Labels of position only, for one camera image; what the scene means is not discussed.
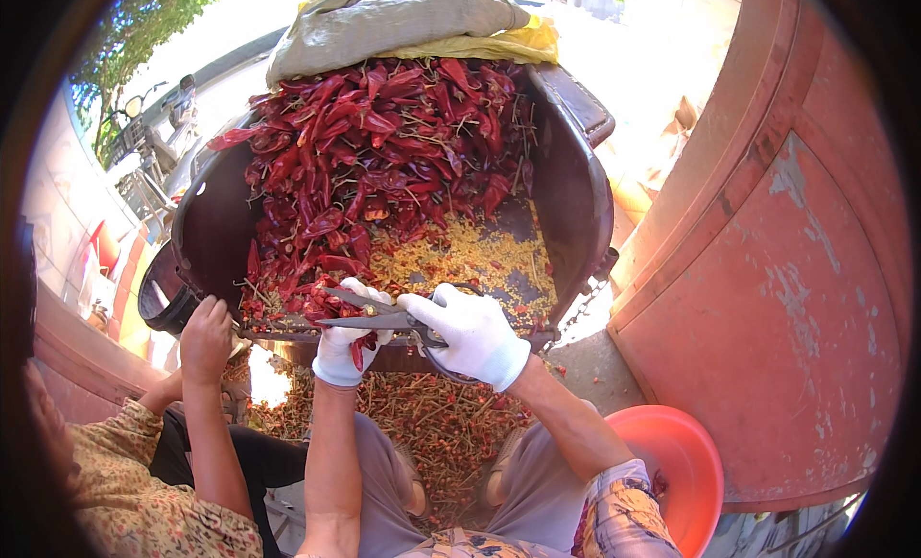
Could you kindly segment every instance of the scooter mirror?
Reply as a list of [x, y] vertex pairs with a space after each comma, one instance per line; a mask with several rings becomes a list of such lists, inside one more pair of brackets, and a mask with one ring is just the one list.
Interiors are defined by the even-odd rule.
[[144, 99], [141, 96], [133, 96], [124, 105], [124, 113], [128, 115], [128, 118], [132, 119], [141, 113], [142, 106], [144, 106]]

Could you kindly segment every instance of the floral print shirt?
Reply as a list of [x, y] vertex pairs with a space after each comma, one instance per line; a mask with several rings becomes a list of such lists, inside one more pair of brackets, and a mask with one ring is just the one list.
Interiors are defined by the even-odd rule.
[[256, 523], [212, 502], [190, 486], [168, 486], [150, 475], [163, 418], [126, 400], [100, 423], [69, 425], [74, 437], [76, 518], [109, 556], [261, 556]]
[[[585, 558], [679, 558], [643, 460], [610, 468], [589, 484], [588, 519], [582, 533]], [[568, 554], [461, 528], [436, 532], [399, 558], [566, 558]]]

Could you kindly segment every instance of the red painted door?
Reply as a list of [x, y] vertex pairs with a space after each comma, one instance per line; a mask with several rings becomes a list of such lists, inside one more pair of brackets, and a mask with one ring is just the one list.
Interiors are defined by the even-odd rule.
[[[738, 52], [759, 39], [764, 56]], [[648, 398], [713, 436], [726, 510], [858, 492], [885, 448], [912, 269], [861, 75], [803, 0], [743, 0], [714, 95], [615, 268], [608, 330]]]

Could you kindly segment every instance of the red bucket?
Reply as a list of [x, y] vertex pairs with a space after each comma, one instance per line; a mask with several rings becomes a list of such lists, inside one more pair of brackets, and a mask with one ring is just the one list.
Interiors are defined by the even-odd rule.
[[723, 506], [723, 464], [713, 438], [690, 414], [670, 406], [627, 408], [605, 420], [639, 459], [649, 478], [669, 484], [662, 518], [685, 558], [707, 549]]

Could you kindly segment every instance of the white cloth bag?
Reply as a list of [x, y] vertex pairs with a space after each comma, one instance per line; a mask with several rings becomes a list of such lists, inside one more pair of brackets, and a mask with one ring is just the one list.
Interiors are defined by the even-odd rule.
[[310, 76], [449, 36], [490, 36], [531, 15], [510, 0], [309, 0], [272, 50], [265, 81]]

